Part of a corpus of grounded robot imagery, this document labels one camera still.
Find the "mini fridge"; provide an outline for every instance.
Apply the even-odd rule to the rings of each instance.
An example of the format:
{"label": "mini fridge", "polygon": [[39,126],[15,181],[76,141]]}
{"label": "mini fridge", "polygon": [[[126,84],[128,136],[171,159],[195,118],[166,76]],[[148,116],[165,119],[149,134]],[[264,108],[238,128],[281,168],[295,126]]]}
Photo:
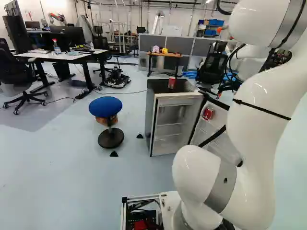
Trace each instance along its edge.
{"label": "mini fridge", "polygon": [[[207,108],[213,115],[206,120]],[[145,138],[150,156],[176,153],[187,144],[199,145],[225,125],[227,112],[204,99],[187,79],[177,79],[172,90],[168,88],[168,79],[149,79]],[[241,162],[227,132],[203,148],[235,165]]]}

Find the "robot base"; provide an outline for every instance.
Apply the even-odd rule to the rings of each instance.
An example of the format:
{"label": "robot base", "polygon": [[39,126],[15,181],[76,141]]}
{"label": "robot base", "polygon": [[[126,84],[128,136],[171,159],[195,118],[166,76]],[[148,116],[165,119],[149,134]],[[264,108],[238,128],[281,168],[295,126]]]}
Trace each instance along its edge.
{"label": "robot base", "polygon": [[107,79],[105,79],[104,82],[101,82],[100,85],[116,89],[122,89],[130,82],[131,79],[129,76],[121,74],[119,78],[108,77]]}
{"label": "robot base", "polygon": [[[128,203],[134,203],[137,201],[150,201],[159,200],[161,205],[161,213],[164,230],[193,230],[184,220],[181,210],[181,198],[177,191],[164,192],[155,195],[145,196],[131,196],[123,198],[121,208],[121,228],[120,230],[126,230],[127,219],[126,210]],[[216,230],[240,230],[235,228],[227,220],[223,219],[221,224]]]}

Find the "white wall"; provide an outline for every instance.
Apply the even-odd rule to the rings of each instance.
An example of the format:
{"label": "white wall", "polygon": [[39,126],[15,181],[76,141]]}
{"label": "white wall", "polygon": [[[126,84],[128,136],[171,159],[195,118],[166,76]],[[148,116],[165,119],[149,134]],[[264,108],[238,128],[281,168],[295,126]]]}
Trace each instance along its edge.
{"label": "white wall", "polygon": [[[4,5],[10,2],[10,0],[0,0],[0,15],[6,15]],[[24,21],[30,21],[28,13],[32,14],[33,21],[40,21],[44,18],[39,0],[18,0],[20,10]],[[74,0],[41,0],[44,9],[45,17],[49,23],[48,13],[61,12],[65,15],[68,23],[77,23],[77,13],[75,9]],[[55,25],[60,25],[58,21],[54,21]],[[4,37],[11,48],[13,48],[12,42],[8,38],[7,31],[4,27],[3,19],[0,18],[0,37]]]}
{"label": "white wall", "polygon": [[[97,2],[101,2],[102,4],[114,4],[113,0],[96,0]],[[119,12],[119,21],[127,21],[126,14],[127,12],[131,12],[131,18],[132,18],[132,31],[136,32],[136,27],[141,26],[141,15],[139,14],[139,0],[135,2],[135,6],[121,6],[123,3],[121,0],[117,0],[118,2],[118,12]],[[125,4],[129,5],[131,4],[130,0],[125,0]],[[231,11],[234,7],[233,4],[221,4],[223,9]],[[147,3],[143,3],[143,8],[142,8],[142,26],[145,26],[147,29],[147,18],[149,18],[149,31],[153,27],[154,23],[154,18],[155,14],[157,11],[163,11],[165,14],[164,18],[164,25],[176,25],[176,26],[182,26],[183,27],[183,36],[188,35],[189,31],[189,23],[191,20],[192,16],[192,9],[180,9],[180,7],[188,7],[192,8],[192,5],[187,5],[187,4],[178,4],[178,8],[172,8],[170,11],[170,8],[162,8],[162,7],[154,7],[150,6],[149,8],[149,14],[148,14],[148,7]],[[77,8],[78,8],[78,13],[79,14],[84,14],[84,5],[83,2],[79,0],[77,3]],[[229,16],[222,15],[218,11],[210,11],[207,10],[205,14],[205,5],[196,5],[196,8],[201,8],[201,10],[195,10],[193,14],[193,21],[192,25],[190,28],[190,36],[193,35],[195,26],[197,25],[197,22],[199,19],[220,19],[220,20],[226,20],[228,21]],[[213,8],[213,3],[209,3],[207,5],[208,9]],[[86,12],[88,14],[88,20],[91,23],[91,15],[90,11],[87,9],[87,4],[86,4]],[[92,5],[92,13],[93,13],[93,21],[94,25],[97,25],[97,20],[98,21],[109,21],[109,19],[113,19],[114,21],[118,20],[118,14],[116,11],[116,6],[115,4],[113,6],[109,5]],[[104,25],[104,32],[109,31],[108,26]]]}

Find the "red can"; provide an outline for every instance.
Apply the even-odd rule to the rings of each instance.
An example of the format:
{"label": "red can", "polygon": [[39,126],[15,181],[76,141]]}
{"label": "red can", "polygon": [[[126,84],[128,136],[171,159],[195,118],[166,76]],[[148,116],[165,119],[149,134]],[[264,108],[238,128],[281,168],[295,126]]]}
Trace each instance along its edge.
{"label": "red can", "polygon": [[214,116],[214,110],[212,108],[206,108],[202,116],[206,121],[210,121]]}
{"label": "red can", "polygon": [[173,89],[175,87],[176,78],[175,77],[169,77],[168,79],[168,88]]}

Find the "bottle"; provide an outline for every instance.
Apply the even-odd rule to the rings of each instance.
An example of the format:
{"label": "bottle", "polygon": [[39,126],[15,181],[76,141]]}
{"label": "bottle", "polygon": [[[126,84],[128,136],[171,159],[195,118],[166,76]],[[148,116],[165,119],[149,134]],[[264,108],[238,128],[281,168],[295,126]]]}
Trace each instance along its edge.
{"label": "bottle", "polygon": [[52,39],[52,41],[54,42],[53,49],[54,49],[55,54],[61,54],[62,51],[61,51],[61,48],[57,44],[57,40],[56,39]]}

